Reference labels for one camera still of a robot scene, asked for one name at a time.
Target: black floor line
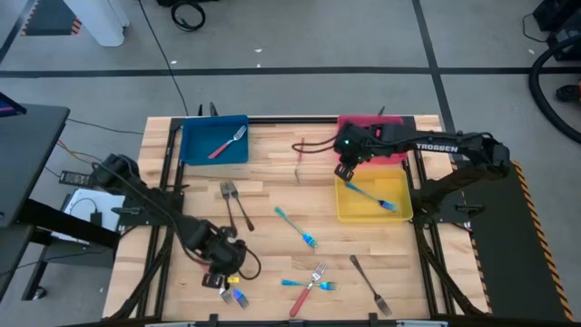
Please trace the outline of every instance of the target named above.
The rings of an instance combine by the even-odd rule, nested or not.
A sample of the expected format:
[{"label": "black floor line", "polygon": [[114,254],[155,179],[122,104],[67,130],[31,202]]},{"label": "black floor line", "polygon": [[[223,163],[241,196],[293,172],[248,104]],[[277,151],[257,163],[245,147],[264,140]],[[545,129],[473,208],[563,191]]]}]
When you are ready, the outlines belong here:
[{"label": "black floor line", "polygon": [[[529,74],[529,67],[284,67],[284,68],[207,68],[174,69],[175,76],[244,76],[278,74],[424,74],[482,75]],[[545,67],[541,74],[581,74],[581,66]],[[170,76],[166,69],[120,69],[98,71],[0,71],[0,78],[75,77],[155,77]]]},{"label": "black floor line", "polygon": [[36,2],[36,0],[28,0],[26,2],[25,7],[22,9],[22,11],[20,12],[20,15],[18,16],[18,19],[16,19],[15,24],[12,26],[12,29],[10,30],[8,37],[4,41],[4,44],[2,45],[2,47],[0,48],[0,64],[2,64],[2,61],[6,57],[6,54],[8,54],[8,50],[10,49],[10,46],[12,46],[12,42],[15,41],[16,36],[18,35],[18,32],[20,32],[20,29],[22,28],[23,24],[26,22],[26,18],[28,17],[28,13],[30,12],[30,9],[33,7],[35,2]]},{"label": "black floor line", "polygon": [[432,41],[429,38],[428,24],[426,23],[424,11],[421,8],[419,0],[412,0],[412,4],[414,5],[414,12],[416,13],[416,19],[418,20],[421,41],[424,44],[424,50],[426,51],[426,57],[428,58],[428,66],[432,76],[432,81],[434,82],[434,89],[436,90],[436,97],[438,98],[439,110],[442,113],[444,128],[446,129],[446,132],[456,132],[454,121],[452,120],[452,112],[450,112],[448,98],[446,97],[446,91],[444,90],[444,84],[442,83],[442,76],[438,70],[436,53],[434,52]]}]

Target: fork with red handle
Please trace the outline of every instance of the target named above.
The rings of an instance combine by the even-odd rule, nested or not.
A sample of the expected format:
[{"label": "fork with red handle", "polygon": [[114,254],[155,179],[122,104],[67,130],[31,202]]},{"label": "fork with red handle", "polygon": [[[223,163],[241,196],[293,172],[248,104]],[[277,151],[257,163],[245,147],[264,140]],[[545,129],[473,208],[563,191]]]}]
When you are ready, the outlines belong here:
[{"label": "fork with red handle", "polygon": [[304,291],[302,291],[302,293],[299,296],[299,299],[297,299],[297,301],[294,303],[294,306],[292,307],[292,309],[290,309],[290,317],[294,317],[297,315],[300,307],[302,306],[302,303],[305,302],[307,295],[309,295],[309,291],[312,288],[312,285],[314,285],[315,282],[318,281],[320,279],[320,277],[323,275],[323,273],[325,272],[325,267],[326,267],[325,263],[319,263],[319,265],[317,266],[317,269],[315,269],[315,271],[312,273],[312,277],[310,278],[309,285],[307,285],[307,288]]}]

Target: power cord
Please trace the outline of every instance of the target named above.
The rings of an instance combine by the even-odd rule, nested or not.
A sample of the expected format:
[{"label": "power cord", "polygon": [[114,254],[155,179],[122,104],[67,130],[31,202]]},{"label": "power cord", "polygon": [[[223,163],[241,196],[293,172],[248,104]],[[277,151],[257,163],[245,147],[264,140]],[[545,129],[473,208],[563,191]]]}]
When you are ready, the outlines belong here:
[{"label": "power cord", "polygon": [[45,169],[45,170],[46,170],[48,173],[51,173],[51,174],[53,174],[53,175],[54,175],[54,177],[56,177],[56,178],[61,178],[61,176],[59,176],[57,173],[53,172],[53,171],[52,171],[50,168],[48,168],[48,167],[46,167],[46,166],[45,166],[45,167],[44,167],[44,169]]},{"label": "power cord", "polygon": [[[202,21],[199,24],[189,25],[188,22],[185,21],[185,19],[177,15],[177,10],[184,5],[188,5],[195,9],[198,13],[200,13],[200,15],[202,16]],[[204,24],[206,24],[206,12],[203,11],[203,8],[200,5],[198,5],[197,2],[192,0],[182,0],[172,5],[172,20],[173,23],[182,31],[194,32],[199,30],[200,28],[202,28]]]},{"label": "power cord", "polygon": [[107,250],[109,250],[109,249],[105,249],[105,250],[102,250],[100,252],[94,252],[94,253],[76,253],[76,254],[60,255],[60,256],[55,256],[55,257],[51,257],[51,258],[46,258],[43,260],[35,261],[33,263],[23,264],[23,265],[20,265],[14,269],[9,270],[9,271],[2,272],[2,273],[0,273],[0,277],[4,276],[6,274],[9,274],[9,273],[14,273],[15,271],[17,271],[20,268],[25,268],[25,267],[31,266],[33,264],[41,263],[43,261],[47,262],[47,261],[51,261],[51,260],[55,260],[55,259],[63,259],[63,258],[68,258],[68,257],[86,255],[86,254],[102,254],[102,253],[105,253]]},{"label": "power cord", "polygon": [[101,161],[102,161],[101,159],[97,158],[96,156],[94,156],[94,155],[92,155],[92,154],[85,154],[85,153],[81,153],[81,152],[78,152],[78,151],[73,151],[73,150],[69,149],[69,148],[68,148],[68,146],[66,146],[66,144],[64,144],[64,142],[63,142],[63,141],[61,141],[61,140],[58,140],[58,142],[56,143],[56,145],[58,145],[58,146],[59,146],[59,147],[61,147],[63,150],[65,150],[65,151],[66,151],[68,154],[70,154],[70,155],[71,155],[71,156],[72,156],[74,159],[76,159],[76,160],[79,160],[79,161],[82,161],[82,162],[84,162],[84,163],[86,163],[86,164],[91,164],[91,162],[89,162],[89,161],[86,161],[86,160],[85,160],[85,159],[83,159],[83,158],[80,158],[80,157],[78,156],[78,154],[80,154],[80,155],[84,155],[84,156],[88,156],[88,157],[90,157],[90,158],[93,158],[94,160],[96,160],[96,161],[98,161],[98,162],[101,162]]},{"label": "power cord", "polygon": [[116,129],[113,129],[113,128],[101,126],[99,124],[81,122],[81,121],[78,121],[78,120],[73,119],[73,118],[67,118],[66,120],[67,121],[70,121],[70,122],[73,122],[73,123],[77,123],[77,124],[83,124],[83,125],[87,125],[87,126],[101,128],[101,129],[104,129],[105,131],[109,131],[109,132],[115,132],[115,133],[121,133],[121,134],[143,135],[143,133],[139,133],[139,132],[116,130]]},{"label": "power cord", "polygon": [[137,2],[139,3],[139,6],[142,8],[143,17],[145,17],[145,22],[147,22],[149,29],[152,31],[153,38],[155,39],[155,43],[157,44],[157,47],[159,47],[160,52],[162,53],[163,60],[165,60],[165,64],[167,65],[167,69],[170,72],[170,76],[172,77],[173,84],[175,84],[175,89],[178,90],[178,94],[180,95],[180,98],[182,99],[183,111],[185,112],[186,116],[189,116],[190,113],[188,112],[188,106],[186,105],[185,100],[183,99],[182,90],[180,89],[180,86],[178,85],[178,83],[175,81],[175,76],[173,75],[173,70],[170,67],[170,62],[167,59],[165,52],[163,51],[163,48],[162,48],[162,45],[160,44],[160,41],[157,39],[157,35],[155,35],[155,32],[153,31],[152,23],[150,23],[149,17],[145,13],[145,8],[143,8],[142,0],[137,0]]},{"label": "power cord", "polygon": [[537,39],[537,38],[535,38],[535,37],[533,37],[533,36],[530,36],[530,35],[528,35],[528,34],[527,34],[527,26],[525,25],[525,19],[527,19],[527,17],[530,17],[530,16],[532,16],[532,15],[533,15],[533,14],[531,13],[531,14],[525,15],[525,16],[523,17],[523,35],[524,35],[526,38],[528,38],[528,39],[531,39],[531,40],[533,40],[533,41],[536,41],[536,42],[539,42],[539,43],[545,43],[545,42],[548,40],[548,38],[546,38],[545,40],[541,40],[541,39]]},{"label": "power cord", "polygon": [[95,211],[95,212],[98,212],[98,211],[99,211],[99,207],[97,207],[97,203],[96,203],[96,202],[95,202],[93,199],[91,199],[91,198],[83,198],[83,199],[81,199],[81,200],[78,200],[77,202],[73,203],[73,206],[71,207],[71,210],[69,210],[69,214],[73,215],[73,209],[74,209],[74,207],[75,207],[75,206],[76,206],[78,203],[81,203],[81,202],[83,202],[83,201],[90,201],[90,202],[92,202],[92,203],[93,203],[93,205],[94,205],[94,211]]},{"label": "power cord", "polygon": [[[137,227],[137,226],[131,226],[131,227],[129,227],[129,228],[128,228],[128,229],[125,231],[125,233],[122,233],[122,234],[121,234],[121,236],[119,237],[119,240],[121,240],[121,239],[122,239],[122,238],[123,238],[125,235],[127,235],[127,234],[128,234],[130,231],[132,231],[133,229],[135,229],[135,227]],[[9,271],[6,271],[6,272],[0,272],[0,277],[2,277],[2,276],[4,276],[4,275],[6,275],[6,274],[8,274],[8,273],[14,273],[15,271],[17,271],[17,270],[18,270],[18,269],[20,269],[20,268],[25,268],[25,267],[31,266],[31,265],[33,265],[33,264],[40,263],[40,262],[42,262],[42,261],[51,261],[51,260],[55,260],[55,259],[63,259],[63,258],[68,258],[68,257],[74,257],[74,256],[81,256],[81,255],[86,255],[86,254],[102,254],[102,253],[105,253],[107,250],[109,250],[109,249],[105,249],[105,250],[102,250],[102,251],[100,251],[100,252],[94,252],[94,253],[75,253],[75,254],[67,254],[67,255],[60,255],[60,256],[55,256],[55,257],[46,258],[46,259],[43,259],[43,260],[35,261],[35,262],[33,262],[33,263],[27,263],[27,264],[20,265],[20,266],[18,266],[18,267],[16,267],[16,268],[14,268],[14,269],[11,269],[11,270],[9,270]]]}]

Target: wooden tabletop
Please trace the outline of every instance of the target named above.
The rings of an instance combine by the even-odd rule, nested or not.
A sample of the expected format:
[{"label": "wooden tabletop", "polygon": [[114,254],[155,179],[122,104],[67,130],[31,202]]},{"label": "wooden tabletop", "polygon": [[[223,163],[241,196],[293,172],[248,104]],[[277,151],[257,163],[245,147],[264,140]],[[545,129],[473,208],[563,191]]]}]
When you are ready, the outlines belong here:
[{"label": "wooden tabletop", "polygon": [[[414,118],[420,130],[441,130],[436,115]],[[139,167],[150,187],[160,181],[170,121],[170,117],[152,117],[145,128]],[[226,304],[217,290],[201,286],[201,267],[186,257],[174,238],[163,308],[165,321],[207,321],[211,313],[218,313],[219,320],[288,320],[302,287],[281,286],[281,279],[308,281],[319,262],[328,266],[322,280],[336,282],[339,288],[332,292],[313,289],[297,319],[365,320],[370,312],[377,312],[381,319],[373,294],[349,260],[351,254],[357,255],[376,291],[387,301],[393,311],[390,319],[429,317],[412,226],[409,223],[340,223],[333,182],[337,155],[332,151],[303,155],[301,183],[297,183],[294,168],[298,155],[291,150],[291,144],[299,142],[301,137],[307,142],[318,142],[335,133],[335,124],[254,124],[249,129],[247,164],[186,167],[183,183],[190,187],[184,190],[183,212],[206,218],[216,225],[229,224],[219,183],[235,182],[241,203],[256,226],[249,233],[240,208],[231,202],[239,238],[259,256],[262,273],[254,281],[241,280],[235,285],[245,293],[249,308],[243,310],[237,303]],[[175,175],[180,143],[181,132],[176,138],[169,181]],[[428,178],[438,179],[451,172],[447,154],[424,152],[423,156]],[[413,155],[409,158],[415,172]],[[319,243],[316,249],[307,246],[274,212],[276,206],[315,236]],[[468,233],[452,225],[438,227],[450,275],[466,296],[486,311]],[[143,275],[149,235],[150,227],[138,227],[122,239],[103,316],[119,309]],[[255,261],[247,256],[242,271],[252,275],[256,268]],[[439,282],[434,285],[442,311]],[[153,313],[156,288],[157,281],[154,281],[148,314]]]}]

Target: white object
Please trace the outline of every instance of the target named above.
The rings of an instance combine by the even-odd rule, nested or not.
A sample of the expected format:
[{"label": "white object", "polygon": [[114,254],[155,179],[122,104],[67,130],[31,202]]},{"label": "white object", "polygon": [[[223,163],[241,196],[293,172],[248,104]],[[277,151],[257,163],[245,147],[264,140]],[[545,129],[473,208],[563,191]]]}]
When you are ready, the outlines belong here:
[{"label": "white object", "polygon": [[99,45],[123,44],[129,18],[116,0],[64,0]]},{"label": "white object", "polygon": [[[102,227],[115,232],[117,224],[119,223],[119,214],[112,212],[111,209],[115,207],[123,207],[123,201],[125,201],[125,197],[123,195],[111,195],[107,192],[93,190],[75,191],[63,212],[71,214],[73,217],[79,218],[86,222],[90,222],[91,213],[94,213],[94,204],[91,202],[91,200],[82,200],[79,202],[81,199],[93,200],[94,203],[97,204],[97,210],[103,216]],[[65,235],[63,233],[53,232],[53,236],[65,241],[88,244],[86,241],[75,239],[74,237]]]}]

